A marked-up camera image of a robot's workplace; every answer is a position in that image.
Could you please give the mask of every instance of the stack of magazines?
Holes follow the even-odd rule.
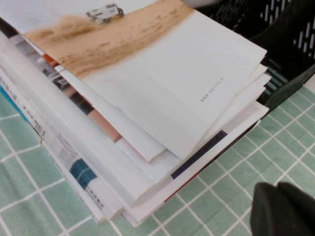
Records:
[[[179,0],[10,0],[2,93],[96,222],[134,226],[268,111],[266,51]]]

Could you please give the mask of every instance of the tablecloth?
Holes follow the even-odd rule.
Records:
[[[257,182],[291,182],[315,196],[315,94],[301,88],[137,228],[96,225],[0,96],[0,236],[247,236]]]

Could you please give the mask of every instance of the black plastic basket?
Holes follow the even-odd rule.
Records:
[[[198,11],[268,50],[270,111],[315,74],[315,0],[223,0]]]

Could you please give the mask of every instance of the magazine cover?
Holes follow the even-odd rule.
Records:
[[[1,0],[0,17],[181,159],[265,50],[179,0]]]

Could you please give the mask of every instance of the sand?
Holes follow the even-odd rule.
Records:
[[[157,2],[108,24],[64,16],[27,38],[80,79],[130,57],[159,40],[193,11],[179,0]]]

